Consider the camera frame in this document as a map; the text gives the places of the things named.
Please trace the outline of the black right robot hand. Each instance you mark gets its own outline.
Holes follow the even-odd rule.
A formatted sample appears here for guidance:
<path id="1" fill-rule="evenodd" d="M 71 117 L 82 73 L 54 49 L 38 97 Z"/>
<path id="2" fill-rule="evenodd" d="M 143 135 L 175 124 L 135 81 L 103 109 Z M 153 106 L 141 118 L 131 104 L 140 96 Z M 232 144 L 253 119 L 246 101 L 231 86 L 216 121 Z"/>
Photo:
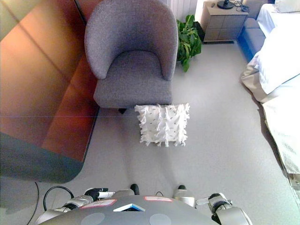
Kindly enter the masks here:
<path id="1" fill-rule="evenodd" d="M 214 193 L 208 197 L 204 197 L 196 200 L 196 206 L 207 204 L 212 213 L 215 213 L 217 209 L 223 205 L 232 206 L 232 201 L 227 200 L 223 193 Z"/>

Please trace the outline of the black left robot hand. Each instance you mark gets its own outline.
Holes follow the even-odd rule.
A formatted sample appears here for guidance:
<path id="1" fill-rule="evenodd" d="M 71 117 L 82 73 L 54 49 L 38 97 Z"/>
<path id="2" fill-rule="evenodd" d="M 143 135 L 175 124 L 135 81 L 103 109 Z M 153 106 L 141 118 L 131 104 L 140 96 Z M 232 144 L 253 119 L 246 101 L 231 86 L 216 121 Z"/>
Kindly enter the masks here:
<path id="1" fill-rule="evenodd" d="M 99 199 L 110 198 L 115 194 L 115 192 L 109 192 L 108 188 L 89 188 L 85 191 L 84 195 L 91 196 L 93 201 Z"/>

